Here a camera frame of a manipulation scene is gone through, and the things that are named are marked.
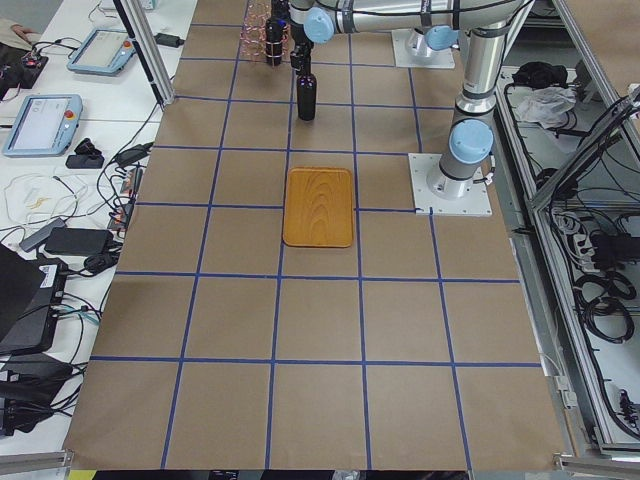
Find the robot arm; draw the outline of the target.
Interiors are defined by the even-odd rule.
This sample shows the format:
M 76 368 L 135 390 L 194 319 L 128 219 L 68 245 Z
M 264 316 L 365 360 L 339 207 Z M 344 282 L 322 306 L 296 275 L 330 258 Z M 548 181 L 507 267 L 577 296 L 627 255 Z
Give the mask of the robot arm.
M 412 29 L 406 41 L 409 54 L 418 59 L 434 57 L 450 49 L 458 42 L 459 31 L 447 25 L 436 25 L 429 29 Z
M 530 1 L 287 1 L 284 11 L 294 39 L 292 61 L 310 71 L 311 51 L 336 34 L 439 27 L 468 33 L 464 81 L 456 98 L 457 112 L 480 119 L 495 106 L 497 76 L 508 37 L 517 34 Z

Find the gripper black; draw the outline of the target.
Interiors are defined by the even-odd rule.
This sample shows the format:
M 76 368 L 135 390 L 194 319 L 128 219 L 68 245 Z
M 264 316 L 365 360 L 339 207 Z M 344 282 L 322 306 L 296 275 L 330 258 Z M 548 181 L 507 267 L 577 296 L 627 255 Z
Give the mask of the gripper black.
M 296 74 L 311 73 L 311 53 L 314 43 L 311 41 L 296 42 L 290 53 L 290 62 Z

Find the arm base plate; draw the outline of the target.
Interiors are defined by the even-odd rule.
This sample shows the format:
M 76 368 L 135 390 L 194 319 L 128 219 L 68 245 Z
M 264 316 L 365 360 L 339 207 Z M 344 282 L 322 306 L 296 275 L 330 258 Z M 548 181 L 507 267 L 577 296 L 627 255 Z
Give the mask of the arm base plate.
M 445 70 L 455 68 L 452 49 L 431 49 L 423 33 L 415 29 L 399 29 L 393 30 L 391 35 L 396 67 Z
M 440 169 L 440 154 L 410 153 L 409 172 L 417 215 L 490 217 L 484 174 L 476 168 L 471 179 L 448 178 Z

